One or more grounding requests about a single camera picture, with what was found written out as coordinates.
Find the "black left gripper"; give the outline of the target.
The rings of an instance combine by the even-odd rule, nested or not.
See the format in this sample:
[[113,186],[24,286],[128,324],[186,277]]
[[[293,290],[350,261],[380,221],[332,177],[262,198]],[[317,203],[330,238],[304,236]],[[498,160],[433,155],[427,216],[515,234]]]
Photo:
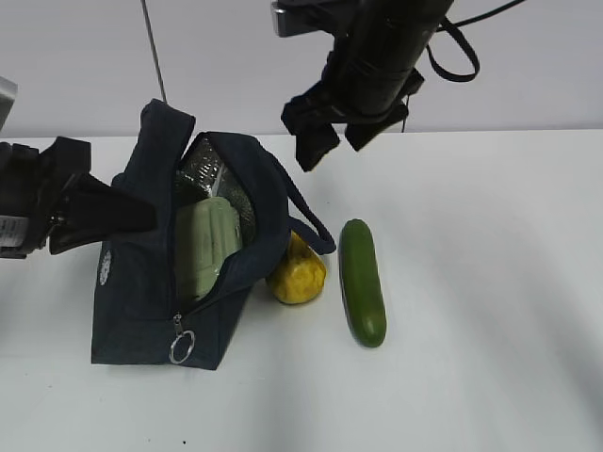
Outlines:
[[90,169],[87,141],[57,137],[43,151],[3,141],[1,256],[25,258],[47,237],[49,252],[57,255],[115,233],[156,227],[150,203],[102,183]]

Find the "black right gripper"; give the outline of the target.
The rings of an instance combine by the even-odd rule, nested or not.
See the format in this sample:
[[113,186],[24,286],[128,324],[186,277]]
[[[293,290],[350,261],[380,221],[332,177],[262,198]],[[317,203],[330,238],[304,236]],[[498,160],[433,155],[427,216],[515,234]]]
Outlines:
[[335,124],[346,125],[345,138],[359,152],[388,127],[406,120],[409,108],[403,99],[422,85],[423,76],[415,68],[389,73],[360,58],[330,52],[320,79],[291,98],[281,116],[296,136],[301,169],[313,170],[340,144]]

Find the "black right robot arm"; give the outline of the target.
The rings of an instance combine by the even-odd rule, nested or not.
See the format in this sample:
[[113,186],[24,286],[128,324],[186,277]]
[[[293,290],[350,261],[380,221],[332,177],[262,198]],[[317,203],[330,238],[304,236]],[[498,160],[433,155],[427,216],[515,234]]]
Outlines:
[[324,31],[334,47],[316,84],[285,104],[282,121],[296,139],[296,160],[312,170],[340,139],[359,151],[403,121],[402,99],[420,88],[416,62],[443,22],[449,1],[275,1],[281,37]]

